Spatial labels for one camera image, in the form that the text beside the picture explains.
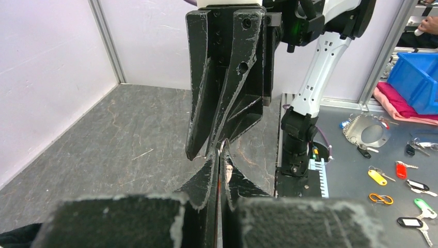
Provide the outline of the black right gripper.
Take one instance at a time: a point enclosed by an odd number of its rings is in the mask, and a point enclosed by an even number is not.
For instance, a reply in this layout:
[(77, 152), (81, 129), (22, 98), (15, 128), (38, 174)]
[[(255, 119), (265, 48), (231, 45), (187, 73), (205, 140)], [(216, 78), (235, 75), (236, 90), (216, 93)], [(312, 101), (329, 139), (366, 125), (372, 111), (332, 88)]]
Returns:
[(261, 120), (272, 100), (274, 53), (283, 36), (281, 14), (265, 7), (207, 9), (186, 15), (192, 95), (185, 152), (191, 161), (207, 138), (210, 150)]

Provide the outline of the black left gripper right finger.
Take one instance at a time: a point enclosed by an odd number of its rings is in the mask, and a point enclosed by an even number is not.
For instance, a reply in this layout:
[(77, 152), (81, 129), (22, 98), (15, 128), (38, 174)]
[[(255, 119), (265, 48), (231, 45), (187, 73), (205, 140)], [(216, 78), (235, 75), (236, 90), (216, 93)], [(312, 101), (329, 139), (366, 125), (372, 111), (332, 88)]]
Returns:
[(235, 166), (228, 178), (234, 247), (389, 247), (383, 225), (364, 202), (275, 198)]

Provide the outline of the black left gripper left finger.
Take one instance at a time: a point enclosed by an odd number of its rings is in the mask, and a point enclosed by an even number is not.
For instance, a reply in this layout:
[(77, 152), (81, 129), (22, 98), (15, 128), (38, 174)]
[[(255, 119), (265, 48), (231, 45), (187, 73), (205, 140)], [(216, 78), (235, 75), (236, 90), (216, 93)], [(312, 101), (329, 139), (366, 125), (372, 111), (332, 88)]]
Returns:
[(174, 192), (62, 201), (33, 247), (216, 247), (218, 156)]

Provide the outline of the silver keyring with red tool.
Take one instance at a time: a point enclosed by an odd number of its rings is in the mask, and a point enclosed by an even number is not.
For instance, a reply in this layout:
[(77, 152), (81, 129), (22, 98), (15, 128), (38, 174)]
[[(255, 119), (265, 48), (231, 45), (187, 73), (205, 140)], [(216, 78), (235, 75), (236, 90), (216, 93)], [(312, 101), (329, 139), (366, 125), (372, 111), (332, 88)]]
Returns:
[(234, 247), (233, 243), (233, 209), (230, 209), (231, 195), (228, 178), (232, 176), (233, 166), (229, 164), (229, 139), (224, 139), (218, 144), (218, 187), (220, 194), (222, 246)]

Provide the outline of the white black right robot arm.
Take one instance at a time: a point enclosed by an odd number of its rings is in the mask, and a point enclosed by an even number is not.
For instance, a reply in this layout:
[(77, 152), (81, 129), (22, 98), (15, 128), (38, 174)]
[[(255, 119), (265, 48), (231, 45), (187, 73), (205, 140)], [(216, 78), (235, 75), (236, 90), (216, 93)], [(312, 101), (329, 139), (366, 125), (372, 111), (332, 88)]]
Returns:
[(185, 16), (191, 113), (185, 153), (233, 141), (256, 124), (272, 97), (274, 55), (317, 42), (298, 94), (281, 120), (280, 171), (305, 177), (320, 101), (350, 43), (363, 35), (375, 1), (197, 1)]

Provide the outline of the person hand background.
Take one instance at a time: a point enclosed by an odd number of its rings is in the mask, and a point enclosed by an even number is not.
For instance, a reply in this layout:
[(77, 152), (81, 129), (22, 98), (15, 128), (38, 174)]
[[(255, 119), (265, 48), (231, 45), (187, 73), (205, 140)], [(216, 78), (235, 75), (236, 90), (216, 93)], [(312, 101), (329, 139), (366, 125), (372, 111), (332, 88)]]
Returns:
[(424, 33), (437, 35), (437, 17), (426, 17), (414, 31), (415, 36), (420, 36)]

